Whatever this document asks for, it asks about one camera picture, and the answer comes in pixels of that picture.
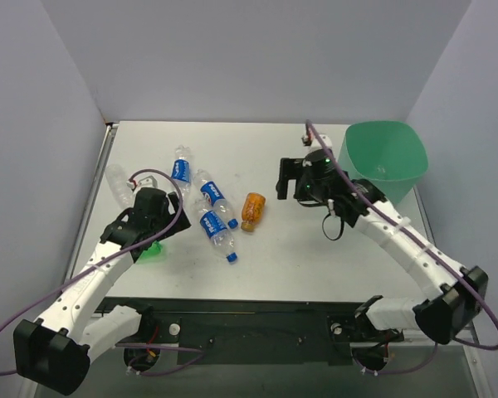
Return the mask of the orange juice bottle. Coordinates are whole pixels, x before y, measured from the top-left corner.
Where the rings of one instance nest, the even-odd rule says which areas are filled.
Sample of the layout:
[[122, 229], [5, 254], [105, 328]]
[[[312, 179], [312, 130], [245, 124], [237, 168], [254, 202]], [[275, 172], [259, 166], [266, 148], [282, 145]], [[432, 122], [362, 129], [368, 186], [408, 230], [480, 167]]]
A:
[[266, 204], [266, 198], [256, 192], [247, 194], [242, 208], [241, 228], [245, 232], [253, 232], [261, 221]]

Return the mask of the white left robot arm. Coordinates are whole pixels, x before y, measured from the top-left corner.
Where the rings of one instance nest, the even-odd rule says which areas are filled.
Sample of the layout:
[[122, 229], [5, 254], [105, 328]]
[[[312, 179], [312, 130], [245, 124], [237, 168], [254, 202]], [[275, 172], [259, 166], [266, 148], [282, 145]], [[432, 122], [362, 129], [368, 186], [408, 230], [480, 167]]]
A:
[[17, 374], [68, 396], [81, 385], [90, 364], [117, 342], [150, 338], [154, 320], [138, 309], [119, 305], [102, 319], [91, 317], [153, 242], [190, 226], [178, 192], [140, 188], [134, 205], [105, 227], [90, 260], [55, 302], [36, 320], [22, 320], [14, 329]]

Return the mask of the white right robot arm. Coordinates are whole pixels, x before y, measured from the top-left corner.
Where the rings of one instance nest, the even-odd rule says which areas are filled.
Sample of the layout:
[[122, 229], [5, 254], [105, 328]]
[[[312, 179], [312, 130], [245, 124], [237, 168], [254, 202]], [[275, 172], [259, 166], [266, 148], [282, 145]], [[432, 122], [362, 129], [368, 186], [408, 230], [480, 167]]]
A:
[[294, 198], [304, 206], [324, 206], [343, 226], [374, 241], [415, 281], [425, 296], [374, 296], [355, 314], [355, 332], [372, 339], [389, 329], [422, 331], [434, 342], [447, 344], [481, 311], [488, 275], [444, 255], [402, 217], [391, 201], [366, 179], [346, 182], [321, 149], [305, 158], [282, 158], [277, 197], [286, 199], [290, 181]]

